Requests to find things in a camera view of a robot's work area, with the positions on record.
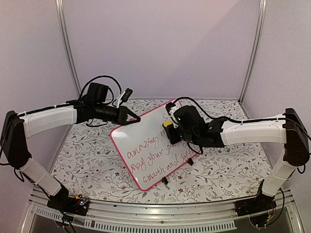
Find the yellow whiteboard eraser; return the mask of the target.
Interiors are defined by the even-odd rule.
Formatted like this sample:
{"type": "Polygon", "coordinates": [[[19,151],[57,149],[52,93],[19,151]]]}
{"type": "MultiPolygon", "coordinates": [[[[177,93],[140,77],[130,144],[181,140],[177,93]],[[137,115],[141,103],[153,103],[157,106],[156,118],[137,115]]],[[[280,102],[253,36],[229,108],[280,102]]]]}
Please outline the yellow whiteboard eraser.
{"type": "Polygon", "coordinates": [[[173,122],[171,120],[168,120],[168,121],[165,121],[162,125],[164,129],[168,129],[168,128],[173,127],[173,122]]]}

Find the pink framed whiteboard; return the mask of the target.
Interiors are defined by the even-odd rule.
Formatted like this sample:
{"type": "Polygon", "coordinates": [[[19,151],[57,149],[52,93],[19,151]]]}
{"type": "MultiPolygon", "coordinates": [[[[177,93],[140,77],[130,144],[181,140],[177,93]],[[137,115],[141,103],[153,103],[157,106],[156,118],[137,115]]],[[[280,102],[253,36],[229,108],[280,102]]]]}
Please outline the pink framed whiteboard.
{"type": "Polygon", "coordinates": [[[160,104],[142,114],[138,123],[119,126],[110,133],[110,138],[141,191],[148,191],[168,178],[183,166],[188,159],[197,158],[185,141],[172,145],[162,126],[170,118],[165,109],[168,103],[160,104]]]}

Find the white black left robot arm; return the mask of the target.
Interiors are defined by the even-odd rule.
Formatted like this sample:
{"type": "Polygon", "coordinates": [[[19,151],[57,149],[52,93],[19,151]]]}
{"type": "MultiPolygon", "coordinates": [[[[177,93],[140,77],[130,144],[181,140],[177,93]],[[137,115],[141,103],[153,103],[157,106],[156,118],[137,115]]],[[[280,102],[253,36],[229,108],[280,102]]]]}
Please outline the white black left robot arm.
{"type": "Polygon", "coordinates": [[[140,122],[139,116],[123,106],[131,96],[132,89],[119,88],[119,96],[106,101],[107,93],[112,90],[107,85],[95,82],[100,78],[102,76],[89,80],[76,100],[29,112],[16,113],[12,110],[5,116],[0,136],[0,152],[7,160],[5,166],[11,166],[21,182],[29,180],[38,186],[48,197],[52,207],[60,211],[67,211],[75,206],[84,207],[86,199],[69,195],[69,191],[32,157],[27,139],[60,126],[94,119],[121,126],[140,122]]]}

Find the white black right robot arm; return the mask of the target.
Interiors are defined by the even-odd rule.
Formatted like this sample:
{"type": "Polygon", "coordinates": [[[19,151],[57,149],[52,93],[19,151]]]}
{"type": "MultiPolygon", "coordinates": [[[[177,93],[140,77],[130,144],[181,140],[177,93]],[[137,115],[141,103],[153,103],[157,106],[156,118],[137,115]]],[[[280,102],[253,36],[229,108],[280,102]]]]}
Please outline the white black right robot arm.
{"type": "Polygon", "coordinates": [[[203,154],[204,148],[224,148],[240,143],[284,145],[284,153],[252,199],[251,207],[256,212],[267,207],[294,171],[305,166],[310,159],[311,136],[293,108],[287,108],[280,115],[246,120],[208,115],[209,122],[200,115],[205,110],[197,102],[179,107],[177,100],[173,100],[166,104],[165,109],[170,121],[164,122],[163,128],[170,143],[174,145],[184,141],[188,148],[195,145],[199,148],[196,154],[203,154]]]}

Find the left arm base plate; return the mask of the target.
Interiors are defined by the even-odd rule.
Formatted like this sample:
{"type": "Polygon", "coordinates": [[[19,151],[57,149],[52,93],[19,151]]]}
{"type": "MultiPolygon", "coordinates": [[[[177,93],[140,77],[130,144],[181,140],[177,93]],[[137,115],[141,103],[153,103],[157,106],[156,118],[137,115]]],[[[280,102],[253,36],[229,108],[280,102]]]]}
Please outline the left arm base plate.
{"type": "Polygon", "coordinates": [[[60,213],[70,213],[79,216],[86,216],[90,204],[90,198],[88,197],[67,197],[64,202],[51,199],[48,201],[47,206],[49,208],[58,210],[60,213]]]}

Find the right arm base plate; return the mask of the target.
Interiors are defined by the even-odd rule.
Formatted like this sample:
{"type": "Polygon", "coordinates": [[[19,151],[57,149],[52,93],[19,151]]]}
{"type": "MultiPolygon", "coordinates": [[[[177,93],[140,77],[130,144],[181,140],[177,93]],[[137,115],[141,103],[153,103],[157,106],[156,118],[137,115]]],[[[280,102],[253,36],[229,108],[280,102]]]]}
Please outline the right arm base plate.
{"type": "Polygon", "coordinates": [[[276,208],[274,197],[256,196],[251,199],[234,202],[235,212],[238,216],[246,216],[276,208]]]}

